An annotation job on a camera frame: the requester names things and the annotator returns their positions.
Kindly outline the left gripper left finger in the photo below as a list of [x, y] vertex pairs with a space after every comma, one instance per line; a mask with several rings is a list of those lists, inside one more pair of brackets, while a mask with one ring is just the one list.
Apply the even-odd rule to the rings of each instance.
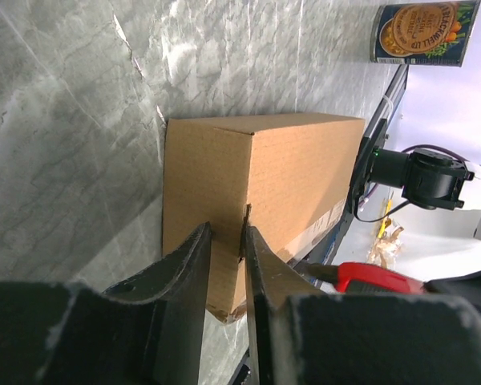
[[141, 306], [131, 365], [142, 384], [197, 383], [211, 244], [205, 222], [170, 254], [104, 291]]

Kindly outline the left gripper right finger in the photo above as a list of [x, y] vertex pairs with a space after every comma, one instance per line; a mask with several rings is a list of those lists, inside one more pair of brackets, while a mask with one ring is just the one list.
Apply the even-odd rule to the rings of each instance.
[[245, 230], [249, 350], [256, 384], [325, 384], [326, 296]]

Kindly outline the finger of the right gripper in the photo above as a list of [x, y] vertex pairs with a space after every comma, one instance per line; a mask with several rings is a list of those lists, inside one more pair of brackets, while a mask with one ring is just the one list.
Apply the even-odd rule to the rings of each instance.
[[[481, 316], [481, 270], [453, 278], [436, 278], [423, 284], [423, 291], [426, 294], [439, 294], [443, 297], [450, 296], [461, 298], [478, 311]], [[457, 342], [467, 345], [468, 342], [481, 342], [475, 340], [473, 335], [474, 327], [469, 326], [468, 330], [461, 331], [453, 322], [441, 320], [437, 316], [428, 318], [428, 328], [435, 333], [446, 335], [449, 342]]]

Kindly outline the red black utility knife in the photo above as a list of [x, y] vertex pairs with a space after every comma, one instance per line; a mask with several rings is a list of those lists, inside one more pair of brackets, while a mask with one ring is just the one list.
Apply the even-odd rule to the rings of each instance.
[[333, 285], [340, 293], [424, 294], [424, 283], [377, 265], [344, 262], [340, 265], [306, 263], [301, 271]]

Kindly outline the brown cardboard express box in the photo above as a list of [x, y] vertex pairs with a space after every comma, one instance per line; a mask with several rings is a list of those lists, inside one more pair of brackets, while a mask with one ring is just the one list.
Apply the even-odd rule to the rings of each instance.
[[340, 221], [365, 122], [325, 113], [172, 119], [164, 149], [163, 240], [173, 251], [212, 227], [207, 310], [246, 311], [247, 226], [282, 260], [301, 260]]

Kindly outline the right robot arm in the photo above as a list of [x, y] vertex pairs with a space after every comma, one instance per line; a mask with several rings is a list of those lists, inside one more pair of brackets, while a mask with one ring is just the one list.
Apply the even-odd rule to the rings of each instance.
[[[386, 150], [377, 145], [385, 131], [386, 121], [381, 120], [373, 134], [362, 140], [348, 194], [351, 214], [358, 215], [369, 184], [401, 189], [404, 201], [394, 213], [408, 205], [481, 212], [481, 165], [432, 145], [402, 152]], [[474, 237], [481, 241], [481, 218]], [[360, 263], [348, 263], [341, 271], [337, 286], [341, 292], [361, 286], [402, 294], [448, 294], [466, 299], [481, 313], [481, 271], [428, 282]]]

